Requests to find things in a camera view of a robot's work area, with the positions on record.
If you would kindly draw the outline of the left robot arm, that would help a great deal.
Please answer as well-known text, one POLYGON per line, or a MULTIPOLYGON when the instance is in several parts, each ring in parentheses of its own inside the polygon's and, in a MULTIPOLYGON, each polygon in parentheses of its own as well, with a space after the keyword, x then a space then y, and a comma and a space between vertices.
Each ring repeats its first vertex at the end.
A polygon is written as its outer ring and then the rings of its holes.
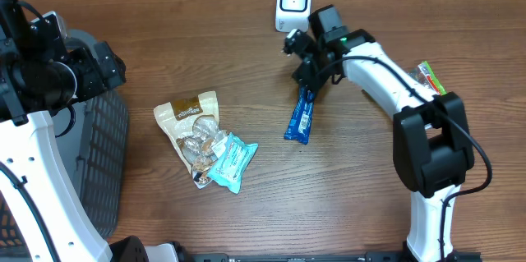
POLYGON ((1 247, 33 261, 178 261, 172 242, 114 243, 128 113, 126 67, 51 11, 1 1, 1 247))

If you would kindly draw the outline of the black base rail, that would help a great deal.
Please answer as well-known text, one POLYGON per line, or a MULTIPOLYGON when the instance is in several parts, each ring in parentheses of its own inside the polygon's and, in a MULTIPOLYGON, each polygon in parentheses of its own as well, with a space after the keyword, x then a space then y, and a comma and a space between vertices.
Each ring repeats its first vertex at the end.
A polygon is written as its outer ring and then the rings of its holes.
POLYGON ((408 250, 372 251, 361 255, 227 255, 194 254, 191 262, 414 262, 408 250))

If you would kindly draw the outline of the teal snack packet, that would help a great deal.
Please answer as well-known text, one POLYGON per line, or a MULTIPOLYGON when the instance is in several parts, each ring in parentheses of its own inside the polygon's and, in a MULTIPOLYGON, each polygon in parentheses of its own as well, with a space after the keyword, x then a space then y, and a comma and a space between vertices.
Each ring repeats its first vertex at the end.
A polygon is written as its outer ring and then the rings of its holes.
POLYGON ((212 150, 218 159, 207 173, 207 177, 220 186, 227 187, 232 193, 241 190, 242 175, 258 149, 257 143, 246 144, 239 137, 230 133, 212 150))

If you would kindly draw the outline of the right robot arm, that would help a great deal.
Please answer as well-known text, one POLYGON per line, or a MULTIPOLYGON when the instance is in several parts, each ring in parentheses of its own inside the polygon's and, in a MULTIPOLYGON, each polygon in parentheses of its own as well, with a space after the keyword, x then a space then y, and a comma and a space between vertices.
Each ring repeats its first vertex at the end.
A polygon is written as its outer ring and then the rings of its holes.
POLYGON ((326 82, 359 85, 390 117, 393 164, 411 192, 411 225, 402 259, 457 261, 451 242, 454 197, 474 166, 461 98, 439 94, 412 78, 364 29, 343 25, 332 5, 308 18, 311 33, 291 30, 284 52, 302 63, 293 73, 308 102, 326 82))

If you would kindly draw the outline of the grey plastic shopping basket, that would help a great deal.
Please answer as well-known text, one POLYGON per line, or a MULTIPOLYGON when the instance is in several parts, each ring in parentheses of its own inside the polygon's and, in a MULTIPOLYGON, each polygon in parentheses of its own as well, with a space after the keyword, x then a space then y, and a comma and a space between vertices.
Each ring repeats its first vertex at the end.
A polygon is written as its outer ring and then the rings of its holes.
MULTIPOLYGON (((67 48, 87 48, 95 61, 102 65, 118 61, 106 42, 91 35, 72 30, 73 38, 65 41, 67 48)), ((118 201, 122 189, 124 152, 127 145, 128 111, 115 91, 105 92, 85 102, 72 105, 76 113, 75 126, 57 138, 62 163, 72 182, 96 237, 110 237, 118 222, 118 201)), ((104 243, 90 253, 100 256, 88 261, 115 261, 104 243)), ((30 252, 16 225, 10 209, 1 195, 1 261, 31 261, 30 252)))

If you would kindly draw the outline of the green gummy candy bag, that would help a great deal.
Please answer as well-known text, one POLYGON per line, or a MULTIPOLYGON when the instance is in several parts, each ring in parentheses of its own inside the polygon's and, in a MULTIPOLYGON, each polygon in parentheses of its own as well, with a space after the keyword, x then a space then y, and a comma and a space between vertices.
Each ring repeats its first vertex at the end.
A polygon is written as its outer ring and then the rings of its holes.
POLYGON ((447 91, 439 82, 427 61, 423 61, 418 64, 415 69, 409 72, 409 75, 419 84, 434 90, 438 95, 447 94, 447 91))

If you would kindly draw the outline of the blue cookie packet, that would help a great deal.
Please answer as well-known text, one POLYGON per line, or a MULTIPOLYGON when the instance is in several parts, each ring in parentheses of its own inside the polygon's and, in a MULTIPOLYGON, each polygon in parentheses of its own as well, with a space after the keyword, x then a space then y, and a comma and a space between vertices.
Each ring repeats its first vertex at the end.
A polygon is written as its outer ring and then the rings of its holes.
POLYGON ((296 140, 307 145, 311 132, 311 122, 313 114, 313 102, 315 95, 307 89, 299 89, 298 102, 293 110, 287 130, 284 133, 285 140, 296 140))

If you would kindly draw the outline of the beige mushroom snack bag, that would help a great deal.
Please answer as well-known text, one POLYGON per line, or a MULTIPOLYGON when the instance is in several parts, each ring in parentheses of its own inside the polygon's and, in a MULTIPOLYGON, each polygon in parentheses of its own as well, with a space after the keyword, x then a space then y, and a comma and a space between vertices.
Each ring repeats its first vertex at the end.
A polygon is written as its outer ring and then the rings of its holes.
POLYGON ((208 171, 224 152, 228 132, 219 127, 214 91, 174 100, 154 108, 158 126, 170 139, 197 188, 211 183, 208 171))

